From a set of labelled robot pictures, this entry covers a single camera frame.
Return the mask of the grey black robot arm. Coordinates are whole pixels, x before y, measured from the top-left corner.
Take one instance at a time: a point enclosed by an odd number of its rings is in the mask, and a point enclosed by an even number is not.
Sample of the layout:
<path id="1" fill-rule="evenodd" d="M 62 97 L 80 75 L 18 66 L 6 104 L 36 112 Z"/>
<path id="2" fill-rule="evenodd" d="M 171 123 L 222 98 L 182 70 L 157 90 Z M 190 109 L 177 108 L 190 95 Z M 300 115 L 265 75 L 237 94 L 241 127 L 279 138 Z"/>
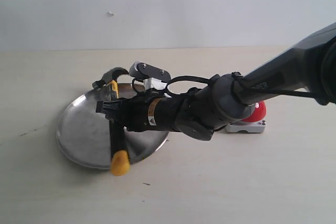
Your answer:
<path id="1" fill-rule="evenodd" d="M 335 24 L 296 43 L 272 60 L 242 75 L 211 78 L 180 76 L 173 82 L 203 83 L 174 94 L 163 90 L 137 92 L 129 99 L 98 101 L 96 112 L 131 132 L 181 132 L 209 141 L 226 125 L 248 118 L 260 101 L 279 95 L 335 103 Z"/>

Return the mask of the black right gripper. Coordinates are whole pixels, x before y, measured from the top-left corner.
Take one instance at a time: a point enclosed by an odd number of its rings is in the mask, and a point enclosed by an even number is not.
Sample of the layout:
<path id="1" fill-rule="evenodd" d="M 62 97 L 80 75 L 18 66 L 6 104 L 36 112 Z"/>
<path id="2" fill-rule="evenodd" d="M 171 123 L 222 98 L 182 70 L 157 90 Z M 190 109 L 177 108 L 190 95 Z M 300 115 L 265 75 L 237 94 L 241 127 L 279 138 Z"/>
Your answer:
<path id="1" fill-rule="evenodd" d="M 97 101 L 96 113 L 107 119 L 124 119 L 131 132 L 181 132 L 200 141 L 209 141 L 226 126 L 216 109 L 210 88 L 190 88 L 171 98 L 136 95 L 132 99 Z"/>

